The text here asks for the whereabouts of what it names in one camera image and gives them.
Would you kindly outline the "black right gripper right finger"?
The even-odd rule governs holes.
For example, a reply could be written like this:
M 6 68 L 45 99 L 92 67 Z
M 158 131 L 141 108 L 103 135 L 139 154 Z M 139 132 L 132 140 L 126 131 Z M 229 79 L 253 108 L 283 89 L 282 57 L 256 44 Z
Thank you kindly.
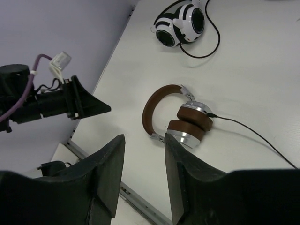
M 165 166 L 175 225 L 297 225 L 298 169 L 223 172 L 165 134 Z

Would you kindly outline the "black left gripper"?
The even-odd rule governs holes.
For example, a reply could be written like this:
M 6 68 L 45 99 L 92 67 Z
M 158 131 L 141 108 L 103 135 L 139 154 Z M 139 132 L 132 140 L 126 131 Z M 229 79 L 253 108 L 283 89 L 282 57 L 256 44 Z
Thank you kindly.
M 57 90 L 27 98 L 14 112 L 14 122 L 30 122 L 65 113 L 71 120 L 78 120 L 110 111 L 109 105 L 90 94 L 77 76 L 72 76 L 64 80 L 64 94 Z

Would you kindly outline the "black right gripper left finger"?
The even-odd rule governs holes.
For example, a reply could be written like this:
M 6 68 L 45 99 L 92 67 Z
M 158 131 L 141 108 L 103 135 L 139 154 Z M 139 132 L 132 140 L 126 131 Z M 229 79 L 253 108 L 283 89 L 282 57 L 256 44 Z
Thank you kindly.
M 54 176 L 0 173 L 3 225 L 108 225 L 116 216 L 125 137 Z

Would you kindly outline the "brown silver headphones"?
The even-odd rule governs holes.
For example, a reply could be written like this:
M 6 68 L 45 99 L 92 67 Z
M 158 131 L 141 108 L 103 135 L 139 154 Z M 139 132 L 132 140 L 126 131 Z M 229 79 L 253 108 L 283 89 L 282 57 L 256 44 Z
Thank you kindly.
M 152 139 L 164 142 L 164 137 L 153 128 L 152 117 L 158 103 L 171 94 L 182 94 L 188 98 L 188 101 L 179 108 L 178 119 L 169 122 L 166 132 L 180 144 L 193 149 L 201 143 L 205 133 L 213 126 L 213 120 L 208 116 L 212 110 L 206 104 L 196 101 L 194 95 L 185 86 L 170 84 L 155 91 L 142 113 L 143 128 Z

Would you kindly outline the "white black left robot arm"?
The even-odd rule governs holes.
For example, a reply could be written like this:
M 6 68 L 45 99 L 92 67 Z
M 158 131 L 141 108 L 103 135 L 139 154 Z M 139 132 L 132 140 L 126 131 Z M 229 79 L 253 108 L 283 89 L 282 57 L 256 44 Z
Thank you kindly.
M 0 68 L 0 113 L 8 111 L 22 96 L 29 78 L 29 67 L 23 64 Z M 42 118 L 66 114 L 71 120 L 107 113 L 111 107 L 90 94 L 76 76 L 59 83 L 57 88 L 32 87 L 25 102 L 0 123 L 2 132 L 10 133 L 9 122 L 22 124 Z

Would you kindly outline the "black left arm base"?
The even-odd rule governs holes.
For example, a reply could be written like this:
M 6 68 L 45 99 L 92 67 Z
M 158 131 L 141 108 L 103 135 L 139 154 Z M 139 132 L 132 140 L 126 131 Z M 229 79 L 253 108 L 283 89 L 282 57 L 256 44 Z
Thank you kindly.
M 72 166 L 69 162 L 62 162 L 62 161 L 51 161 L 48 163 L 41 164 L 37 169 L 41 171 L 42 176 L 49 176 L 52 177 L 57 174 L 59 171 L 64 170 L 68 166 Z

